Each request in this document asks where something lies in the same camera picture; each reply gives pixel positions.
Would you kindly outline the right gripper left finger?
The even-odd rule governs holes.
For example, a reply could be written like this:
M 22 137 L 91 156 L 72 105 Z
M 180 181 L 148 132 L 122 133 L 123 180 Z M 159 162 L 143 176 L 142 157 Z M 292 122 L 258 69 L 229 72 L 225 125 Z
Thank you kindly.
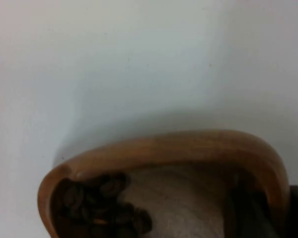
M 249 192 L 236 183 L 224 199 L 224 236 L 226 238 L 274 238 L 266 197 Z

